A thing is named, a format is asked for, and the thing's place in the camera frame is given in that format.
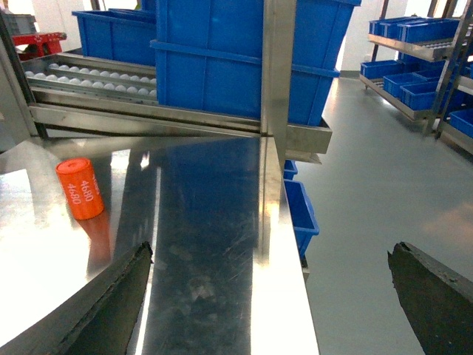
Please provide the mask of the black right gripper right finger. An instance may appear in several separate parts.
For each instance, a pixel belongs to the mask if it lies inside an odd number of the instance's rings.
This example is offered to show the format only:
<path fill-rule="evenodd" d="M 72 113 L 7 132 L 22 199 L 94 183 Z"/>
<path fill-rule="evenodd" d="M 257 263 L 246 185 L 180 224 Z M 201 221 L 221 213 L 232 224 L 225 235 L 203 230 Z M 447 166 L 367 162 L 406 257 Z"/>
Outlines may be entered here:
<path fill-rule="evenodd" d="M 425 354 L 472 353 L 472 281 L 412 244 L 387 254 L 399 303 Z"/>

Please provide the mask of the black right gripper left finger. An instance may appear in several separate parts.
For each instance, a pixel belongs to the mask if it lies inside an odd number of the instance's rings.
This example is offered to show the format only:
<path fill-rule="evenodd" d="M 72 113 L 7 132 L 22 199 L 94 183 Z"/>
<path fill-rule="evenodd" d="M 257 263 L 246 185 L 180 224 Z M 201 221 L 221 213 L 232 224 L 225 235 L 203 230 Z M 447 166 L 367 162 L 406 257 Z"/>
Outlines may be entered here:
<path fill-rule="evenodd" d="M 2 354 L 125 354 L 152 264 L 141 243 L 53 312 L 1 347 Z"/>

